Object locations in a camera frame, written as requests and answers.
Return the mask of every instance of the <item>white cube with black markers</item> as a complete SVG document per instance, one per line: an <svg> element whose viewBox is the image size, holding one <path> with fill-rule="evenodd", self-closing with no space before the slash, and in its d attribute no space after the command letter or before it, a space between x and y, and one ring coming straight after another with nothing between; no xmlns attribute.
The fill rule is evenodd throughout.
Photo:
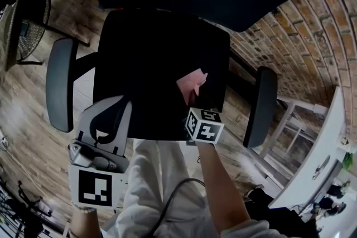
<svg viewBox="0 0 357 238"><path fill-rule="evenodd" d="M190 108L186 129L194 141L216 144L224 128L219 113Z"/></svg>

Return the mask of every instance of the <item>person's right arm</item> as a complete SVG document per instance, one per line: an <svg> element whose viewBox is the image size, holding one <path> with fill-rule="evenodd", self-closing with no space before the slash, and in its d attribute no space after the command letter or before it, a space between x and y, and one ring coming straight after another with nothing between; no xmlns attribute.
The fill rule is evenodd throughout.
<svg viewBox="0 0 357 238"><path fill-rule="evenodd" d="M196 142L199 149L208 205L220 234L250 220L242 196L225 170L213 145Z"/></svg>

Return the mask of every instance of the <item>person's left arm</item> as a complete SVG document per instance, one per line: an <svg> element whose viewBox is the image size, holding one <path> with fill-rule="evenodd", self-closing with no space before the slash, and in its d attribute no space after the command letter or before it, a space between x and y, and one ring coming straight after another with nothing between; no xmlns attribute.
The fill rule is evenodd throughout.
<svg viewBox="0 0 357 238"><path fill-rule="evenodd" d="M72 216L70 232L76 238L100 238L97 211L83 213L75 209Z"/></svg>

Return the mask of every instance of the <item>black cable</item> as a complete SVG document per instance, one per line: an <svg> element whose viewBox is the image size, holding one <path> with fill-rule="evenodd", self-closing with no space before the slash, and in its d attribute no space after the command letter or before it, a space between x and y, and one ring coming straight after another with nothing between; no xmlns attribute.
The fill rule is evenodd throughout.
<svg viewBox="0 0 357 238"><path fill-rule="evenodd" d="M175 187L175 189L172 191L170 197L168 198L165 207L163 208L163 211L161 212L161 216L158 219L158 221L156 222L155 226L150 230L150 232L148 234L146 234L144 236L144 238L152 238L154 237L154 233L155 231L158 229L158 227L160 226L162 220L165 218L166 212L168 210L168 207L170 206L170 203L172 201L172 199L174 198L174 196L176 195L177 191L179 190L179 188L186 182L198 182L201 185L205 186L205 183L200 181L197 178L185 178L184 180L182 180L181 182L179 182L177 184L177 186Z"/></svg>

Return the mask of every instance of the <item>shirt sleeve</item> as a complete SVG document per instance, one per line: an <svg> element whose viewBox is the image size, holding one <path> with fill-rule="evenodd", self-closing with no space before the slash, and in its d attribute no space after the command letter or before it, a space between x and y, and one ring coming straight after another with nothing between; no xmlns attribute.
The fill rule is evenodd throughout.
<svg viewBox="0 0 357 238"><path fill-rule="evenodd" d="M248 220L222 231L221 238L287 238L277 230L269 229L268 221Z"/></svg>

